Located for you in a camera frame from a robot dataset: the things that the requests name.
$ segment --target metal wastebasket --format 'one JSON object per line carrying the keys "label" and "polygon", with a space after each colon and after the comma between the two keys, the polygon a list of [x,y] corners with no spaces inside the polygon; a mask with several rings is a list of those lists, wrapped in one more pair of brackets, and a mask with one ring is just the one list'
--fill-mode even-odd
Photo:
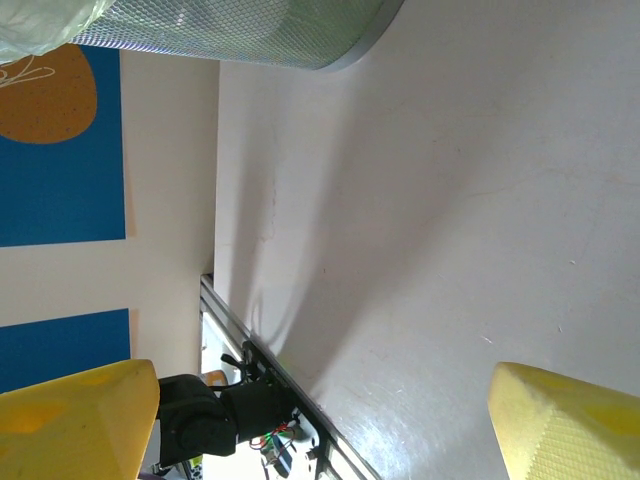
{"label": "metal wastebasket", "polygon": [[403,0],[116,0],[81,45],[339,69],[382,35]]}

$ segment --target yellow foam pad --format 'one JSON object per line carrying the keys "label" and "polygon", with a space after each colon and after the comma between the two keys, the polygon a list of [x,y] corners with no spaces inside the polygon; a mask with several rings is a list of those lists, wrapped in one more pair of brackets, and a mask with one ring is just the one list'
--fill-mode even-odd
{"label": "yellow foam pad", "polygon": [[0,478],[134,480],[159,395],[148,360],[0,395]]}
{"label": "yellow foam pad", "polygon": [[640,479],[640,398],[516,363],[489,413],[511,480]]}

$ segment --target white surface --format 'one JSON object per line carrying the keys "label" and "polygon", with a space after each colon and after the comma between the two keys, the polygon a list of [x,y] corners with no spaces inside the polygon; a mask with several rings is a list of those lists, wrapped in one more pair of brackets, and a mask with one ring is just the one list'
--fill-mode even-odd
{"label": "white surface", "polygon": [[638,25],[407,0],[338,74],[222,65],[216,290],[384,478],[506,478],[500,360],[640,394]]}
{"label": "white surface", "polygon": [[197,372],[213,248],[218,63],[122,53],[125,241],[0,249],[0,326],[130,308],[160,376]]}

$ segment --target cable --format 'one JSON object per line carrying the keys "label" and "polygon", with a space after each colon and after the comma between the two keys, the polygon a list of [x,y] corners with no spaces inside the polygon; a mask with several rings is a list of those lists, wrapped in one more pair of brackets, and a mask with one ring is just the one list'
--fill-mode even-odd
{"label": "cable", "polygon": [[280,460],[280,457],[282,456],[282,454],[293,444],[293,441],[296,439],[296,431],[293,428],[287,427],[286,431],[291,432],[291,438],[287,443],[285,443],[282,446],[282,448],[278,452],[278,455],[274,459],[272,459],[267,465],[274,465],[275,463],[277,463]]}

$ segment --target floor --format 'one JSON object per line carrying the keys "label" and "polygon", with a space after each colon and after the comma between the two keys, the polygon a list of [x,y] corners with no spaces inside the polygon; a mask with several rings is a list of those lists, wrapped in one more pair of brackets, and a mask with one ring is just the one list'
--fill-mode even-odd
{"label": "floor", "polygon": [[507,478],[498,361],[640,394],[638,24],[407,0],[341,72],[222,64],[216,290],[383,478]]}

